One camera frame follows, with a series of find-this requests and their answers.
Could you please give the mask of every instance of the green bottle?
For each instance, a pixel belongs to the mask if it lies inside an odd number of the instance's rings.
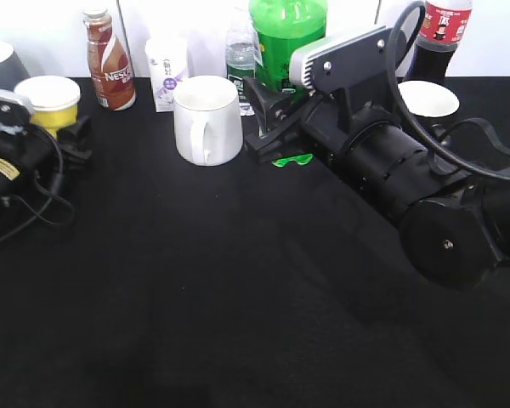
[[[292,54],[325,36],[326,0],[251,0],[256,77],[270,89],[296,92],[289,82]]]

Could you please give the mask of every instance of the white mug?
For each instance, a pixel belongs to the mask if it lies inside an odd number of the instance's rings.
[[[174,90],[179,154],[197,166],[231,161],[243,145],[236,86],[221,76],[194,76]]]

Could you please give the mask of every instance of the bottle cap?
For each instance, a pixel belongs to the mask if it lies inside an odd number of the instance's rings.
[[[87,17],[100,17],[108,12],[108,9],[106,7],[87,7],[83,10],[83,13]]]

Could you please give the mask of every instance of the brown coffee bottle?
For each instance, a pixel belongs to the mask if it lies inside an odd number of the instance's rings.
[[[122,111],[136,100],[132,66],[125,49],[113,33],[106,8],[84,10],[87,27],[88,68],[99,103],[112,111]]]

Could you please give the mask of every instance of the screw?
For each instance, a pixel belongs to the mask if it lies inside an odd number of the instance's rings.
[[[445,240],[444,241],[444,249],[446,251],[449,251],[450,249],[453,249],[454,246],[455,246],[454,243],[451,242],[450,240]]]

